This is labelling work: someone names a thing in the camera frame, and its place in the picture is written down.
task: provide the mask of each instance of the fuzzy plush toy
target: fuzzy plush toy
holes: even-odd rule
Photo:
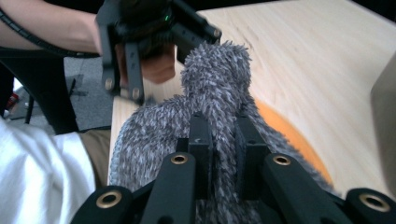
[[[332,188],[287,140],[269,127],[258,113],[248,87],[247,49],[232,43],[203,44],[186,58],[181,73],[183,96],[159,105],[140,107],[124,123],[110,165],[110,185],[135,191],[156,178],[163,158],[175,152],[177,139],[189,137],[190,118],[202,111],[215,148],[213,190],[208,200],[197,201],[197,223],[261,223],[257,202],[238,199],[234,149],[235,115],[243,111],[272,152],[292,156],[318,184]]]

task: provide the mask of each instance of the human hand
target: human hand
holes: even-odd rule
[[[122,44],[115,47],[119,69],[120,86],[128,87],[128,73],[126,70],[125,48]],[[161,84],[175,76],[175,46],[165,45],[163,54],[140,61],[142,76],[155,83]]]

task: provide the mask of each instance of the orange object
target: orange object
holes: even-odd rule
[[[268,105],[256,101],[256,106],[259,108],[259,113],[264,118],[265,122],[278,132],[282,133],[286,139],[289,140],[289,143],[322,174],[330,185],[332,185],[332,178],[320,157],[305,138],[294,128],[294,126],[277,114],[275,110],[270,108]]]

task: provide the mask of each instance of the person's arm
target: person's arm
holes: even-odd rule
[[[94,14],[58,7],[42,0],[0,0],[0,8],[28,32],[53,45],[80,52],[101,52]],[[3,23],[0,32],[2,47],[37,49],[16,37]]]

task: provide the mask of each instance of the gray floor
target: gray floor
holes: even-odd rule
[[[76,79],[76,87],[73,89],[70,100],[76,112],[79,129],[86,130],[111,125],[112,97],[101,85],[101,58],[66,58],[64,67],[66,78]],[[27,94],[21,97],[18,106],[22,110],[24,109],[22,102],[23,100],[26,101],[27,97]],[[11,122],[20,124],[24,123],[24,119],[14,119]],[[52,128],[37,106],[34,107],[30,124],[53,133]]]

